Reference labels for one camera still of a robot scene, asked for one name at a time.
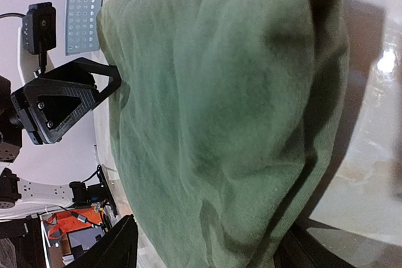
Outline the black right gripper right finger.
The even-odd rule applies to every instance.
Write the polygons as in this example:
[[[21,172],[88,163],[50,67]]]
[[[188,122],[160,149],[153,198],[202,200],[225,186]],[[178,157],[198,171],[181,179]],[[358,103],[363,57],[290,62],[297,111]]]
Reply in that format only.
[[[339,230],[314,220],[296,220],[274,253],[275,267],[354,267],[315,239],[309,228]]]

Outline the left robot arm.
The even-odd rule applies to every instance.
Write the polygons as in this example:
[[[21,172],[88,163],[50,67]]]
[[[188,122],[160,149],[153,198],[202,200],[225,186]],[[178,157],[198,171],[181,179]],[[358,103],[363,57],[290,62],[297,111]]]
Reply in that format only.
[[[98,146],[80,124],[121,84],[116,67],[79,58],[17,90],[1,79],[1,218],[84,208],[110,197]]]

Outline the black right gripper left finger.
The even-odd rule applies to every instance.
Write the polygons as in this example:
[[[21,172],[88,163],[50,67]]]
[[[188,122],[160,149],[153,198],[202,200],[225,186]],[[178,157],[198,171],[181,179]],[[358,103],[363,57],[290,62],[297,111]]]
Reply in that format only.
[[[70,268],[136,268],[138,226],[133,215],[126,215],[89,251],[74,260]]]

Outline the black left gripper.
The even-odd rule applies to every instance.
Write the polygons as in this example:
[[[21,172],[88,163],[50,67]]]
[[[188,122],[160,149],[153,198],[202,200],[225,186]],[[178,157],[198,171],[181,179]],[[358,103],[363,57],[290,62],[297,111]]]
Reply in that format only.
[[[94,75],[109,78],[98,91]],[[70,61],[45,73],[40,86],[19,88],[11,94],[16,119],[33,144],[55,144],[83,116],[113,94],[122,83],[117,67],[86,58]]]

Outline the green garment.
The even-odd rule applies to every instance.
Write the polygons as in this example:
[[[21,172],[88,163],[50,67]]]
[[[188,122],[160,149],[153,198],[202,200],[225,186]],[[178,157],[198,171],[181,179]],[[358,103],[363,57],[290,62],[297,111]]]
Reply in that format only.
[[[326,172],[342,0],[108,0],[111,149],[167,267],[267,267]]]

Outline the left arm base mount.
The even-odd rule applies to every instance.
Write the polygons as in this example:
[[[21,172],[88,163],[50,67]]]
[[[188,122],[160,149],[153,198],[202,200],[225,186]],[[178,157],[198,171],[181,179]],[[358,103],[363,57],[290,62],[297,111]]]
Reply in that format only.
[[[117,218],[117,206],[112,197],[111,190],[103,172],[102,165],[98,164],[96,170],[83,181],[73,181],[68,184],[72,190],[72,205],[67,210],[86,209],[95,206],[95,212],[99,214],[101,222],[93,222],[90,219],[84,221],[92,226],[102,226],[104,230],[112,228],[112,218]]]

